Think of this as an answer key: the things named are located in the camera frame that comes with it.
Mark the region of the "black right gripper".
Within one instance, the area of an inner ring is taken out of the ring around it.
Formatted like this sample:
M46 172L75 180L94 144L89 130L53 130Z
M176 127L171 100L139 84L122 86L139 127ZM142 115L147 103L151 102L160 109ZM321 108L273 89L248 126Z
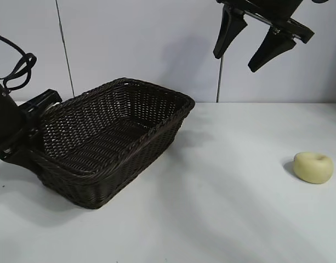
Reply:
M223 6L222 20L213 54L220 59L237 35L248 25L244 14L259 18L272 27L269 28L263 42L248 63L252 72L256 72L267 62L293 49L296 42L293 37L307 43L314 32L291 16L302 3L293 1L218 1Z

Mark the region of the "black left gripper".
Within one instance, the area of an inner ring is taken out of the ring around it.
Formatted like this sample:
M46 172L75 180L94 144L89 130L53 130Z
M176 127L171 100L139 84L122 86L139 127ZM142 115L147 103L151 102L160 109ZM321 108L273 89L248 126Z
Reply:
M29 151L46 154L45 117L41 115L58 102L62 102L59 93L48 89L18 106L0 84L0 159L9 158L10 164L41 175L43 169Z

